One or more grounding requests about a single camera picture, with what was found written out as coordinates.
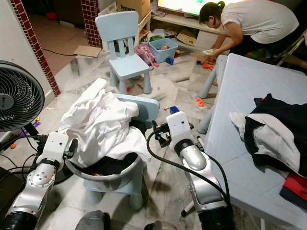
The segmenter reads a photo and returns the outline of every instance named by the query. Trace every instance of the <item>blue plastic bin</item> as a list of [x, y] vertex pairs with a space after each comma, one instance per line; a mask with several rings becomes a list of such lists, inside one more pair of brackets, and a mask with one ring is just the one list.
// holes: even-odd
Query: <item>blue plastic bin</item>
[[[161, 47], [169, 46], [169, 49], [161, 50]], [[169, 38], [163, 38], [149, 42], [149, 47], [156, 57], [156, 62], [165, 62], [167, 58], [174, 58], [178, 45]]]

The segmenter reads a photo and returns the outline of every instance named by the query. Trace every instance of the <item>black hair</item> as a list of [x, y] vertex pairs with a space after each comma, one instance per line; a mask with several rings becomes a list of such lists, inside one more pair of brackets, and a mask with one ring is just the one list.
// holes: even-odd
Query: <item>black hair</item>
[[204, 4], [200, 11], [200, 23], [209, 21], [209, 16], [214, 16], [217, 19], [221, 19], [224, 6], [225, 2], [223, 1], [219, 1], [218, 3], [208, 2]]

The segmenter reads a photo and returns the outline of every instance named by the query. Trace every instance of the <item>white t-shirt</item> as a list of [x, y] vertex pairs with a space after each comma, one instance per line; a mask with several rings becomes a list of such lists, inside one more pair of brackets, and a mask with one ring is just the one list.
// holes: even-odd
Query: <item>white t-shirt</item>
[[244, 0], [230, 3], [221, 15], [220, 33], [228, 34], [225, 25], [234, 22], [242, 27], [243, 35], [262, 44], [273, 43], [293, 32], [299, 25], [287, 7], [269, 0]]

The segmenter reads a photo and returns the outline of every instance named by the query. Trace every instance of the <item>fan grille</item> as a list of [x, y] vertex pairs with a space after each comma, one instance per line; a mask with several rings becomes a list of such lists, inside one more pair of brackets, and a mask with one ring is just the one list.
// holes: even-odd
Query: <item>fan grille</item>
[[24, 127], [44, 106], [44, 92], [38, 81], [21, 67], [0, 62], [0, 93], [13, 98], [8, 109], [0, 109], [0, 132]]

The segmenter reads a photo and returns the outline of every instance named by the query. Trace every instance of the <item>red brick wall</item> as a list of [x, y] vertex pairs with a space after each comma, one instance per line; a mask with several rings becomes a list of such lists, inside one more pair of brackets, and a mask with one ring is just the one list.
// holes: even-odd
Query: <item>red brick wall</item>
[[95, 18], [99, 13], [98, 0], [81, 0], [81, 4], [88, 44], [90, 46], [102, 47], [102, 41], [95, 25]]
[[47, 80], [52, 88], [53, 93], [58, 96], [61, 92], [59, 90], [59, 87], [57, 85], [56, 80], [54, 79], [54, 76], [49, 68], [49, 65], [45, 59], [45, 56], [43, 54], [43, 51], [40, 47], [40, 44], [38, 43], [37, 37], [33, 31], [32, 25], [30, 24], [30, 21], [28, 19], [28, 16], [24, 10], [24, 6], [21, 3], [21, 0], [11, 0], [12, 6], [15, 10], [16, 16], [20, 22], [21, 27], [24, 30], [24, 34], [28, 39], [28, 42], [31, 45], [31, 48], [41, 66], [41, 68], [44, 71], [45, 76], [47, 77]]

